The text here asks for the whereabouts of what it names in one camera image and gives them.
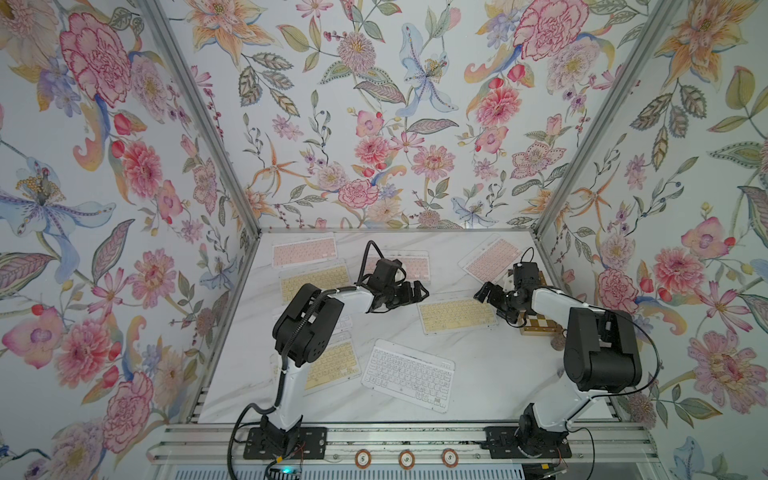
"green leaf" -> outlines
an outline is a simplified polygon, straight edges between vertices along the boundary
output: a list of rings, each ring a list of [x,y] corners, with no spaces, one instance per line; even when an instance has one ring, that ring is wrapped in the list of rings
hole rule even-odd
[[[525,192],[527,189],[533,187],[533,186],[540,187],[541,186],[541,180],[538,178],[532,178],[525,182],[524,184],[516,185],[512,188],[512,196],[515,197],[523,192]]]
[[[745,67],[735,67],[725,92],[725,104],[733,110],[746,108],[755,93],[755,76]]]
[[[645,28],[644,23],[630,28],[627,33],[624,34],[624,37],[621,38],[621,41],[619,41],[619,45],[616,45],[616,48],[619,48],[628,41],[637,40],[640,37],[640,34],[643,33],[643,28]]]
[[[693,421],[693,419],[690,417],[690,415],[688,415],[688,412],[686,412],[685,410],[683,410],[683,409],[682,409],[682,408],[681,408],[681,407],[680,407],[678,404],[676,404],[676,403],[675,403],[675,405],[674,405],[674,412],[675,412],[675,413],[677,413],[677,416],[679,416],[681,420],[683,420],[683,421],[684,421],[684,422],[686,422],[688,425],[690,425],[690,426],[691,426],[691,428],[693,428],[693,427],[694,427],[694,421]]]
[[[448,183],[450,181],[450,178],[446,178],[444,180],[441,180],[439,184],[437,184],[437,188],[435,189],[435,193],[441,194],[448,190]]]
[[[190,281],[184,276],[182,272],[179,272],[179,292],[185,297],[189,298],[190,295]]]
[[[306,36],[298,28],[292,25],[278,25],[277,29],[283,34],[283,37],[288,42],[293,50],[298,52],[307,51],[310,49],[310,41],[306,39]]]
[[[725,118],[717,123],[717,125],[713,127],[709,127],[707,130],[712,131],[718,134],[722,134],[727,131],[732,131],[735,128],[738,128],[742,123],[749,120],[748,117],[744,117],[743,115],[733,115],[731,117]]]
[[[742,141],[707,153],[711,157],[730,160],[744,168],[752,169],[759,168],[763,163],[760,156],[760,149],[762,148],[763,145],[755,141]]]
[[[710,419],[717,415],[722,415],[723,413],[714,408],[712,405],[710,405],[708,402],[702,400],[702,399],[696,399],[693,397],[690,397],[688,399],[683,399],[678,402],[678,405],[683,407],[683,409],[692,417],[698,420],[706,420]]]
[[[362,27],[366,30],[366,33],[370,38],[373,38],[374,40],[378,40],[380,42],[384,42],[384,37],[382,36],[381,28],[375,23],[368,20],[367,22],[364,22],[362,24]]]
[[[344,65],[341,61],[335,61],[326,69],[326,72],[320,79],[320,84],[326,84],[337,78],[349,77],[351,74],[352,70],[350,70],[349,67]]]
[[[395,5],[394,3],[388,3],[388,2],[381,2],[376,7],[379,8],[379,11],[383,13],[386,16],[394,15],[395,13],[402,13],[402,10],[400,10],[400,7]]]

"wall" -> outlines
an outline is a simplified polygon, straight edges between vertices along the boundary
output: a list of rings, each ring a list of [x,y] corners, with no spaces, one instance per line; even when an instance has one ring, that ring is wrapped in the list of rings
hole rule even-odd
[[[543,211],[653,4],[163,7],[261,225],[482,228]]]
[[[210,361],[252,237],[158,53],[130,1],[0,2],[2,478],[142,478]]]
[[[658,345],[656,384],[619,400],[680,480],[768,475],[764,3],[680,9],[544,238],[573,294]]]

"white marble table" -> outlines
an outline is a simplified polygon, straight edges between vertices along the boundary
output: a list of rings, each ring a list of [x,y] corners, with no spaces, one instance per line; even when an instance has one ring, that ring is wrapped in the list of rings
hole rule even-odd
[[[529,232],[495,232],[520,250],[533,247]],[[476,291],[480,282],[458,262],[489,231],[441,233],[335,233],[339,258],[355,279],[368,240],[382,250],[430,252],[430,293]],[[311,238],[306,233],[265,233],[250,271],[240,305],[207,393],[200,423],[232,423],[249,402],[271,405],[275,385],[270,355],[275,352],[272,312],[280,306],[279,270],[272,268],[272,245]],[[538,252],[535,261],[544,269]],[[492,328],[426,336],[417,307],[400,307],[383,315],[359,314],[351,330],[360,366],[365,369],[373,343],[387,339],[456,363],[449,410],[445,414],[367,389],[360,377],[306,397],[307,422],[402,422],[516,419],[541,385],[551,381],[562,353],[549,346],[549,337],[522,336],[503,321]],[[582,418],[610,418],[604,402]]]

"orange lily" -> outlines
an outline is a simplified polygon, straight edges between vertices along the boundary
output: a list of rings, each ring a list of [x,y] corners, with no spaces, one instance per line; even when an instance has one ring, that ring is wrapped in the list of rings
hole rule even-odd
[[[600,189],[597,192],[593,192],[592,190],[588,188],[580,188],[573,192],[571,195],[575,195],[579,192],[581,192],[581,199],[586,200],[586,204],[581,205],[580,207],[576,207],[575,210],[578,210],[579,208],[583,208],[582,211],[580,211],[577,214],[571,215],[571,217],[578,217],[579,215],[584,215],[589,211],[590,208],[592,208],[592,205],[594,205],[594,209],[598,212],[598,223],[600,224],[600,228],[605,230],[603,227],[603,218],[600,216],[600,204],[608,205],[608,208],[611,208],[611,205],[603,200],[603,197],[600,196],[600,194],[603,193],[603,190],[605,190],[609,184],[611,184],[611,180],[614,179],[614,175],[616,175],[616,172],[619,171],[618,165],[616,166],[616,170],[614,170],[614,173],[611,175],[611,178],[608,179],[607,182],[605,182],[605,185],[600,187]]]
[[[270,175],[273,175],[272,177],[272,184],[269,188],[266,189],[266,191],[272,190],[272,186],[275,184],[275,180],[277,180],[277,188],[272,193],[272,196],[274,197],[277,191],[280,189],[281,179],[280,179],[280,172],[283,172],[284,174],[293,175],[294,177],[301,177],[301,178],[308,178],[306,175],[300,175],[295,172],[292,172],[291,170],[288,170],[286,168],[287,165],[295,164],[296,161],[290,161],[286,162],[284,164],[278,164],[277,163],[277,154],[275,153],[275,146],[272,145],[272,139],[269,135],[266,136],[266,139],[270,141],[270,150],[272,150],[272,164],[267,167],[263,168],[256,172],[255,175],[253,175],[253,181],[248,185],[248,188],[251,188],[253,184],[256,183],[256,180],[259,179],[260,175],[264,175],[265,178],[269,177]]]

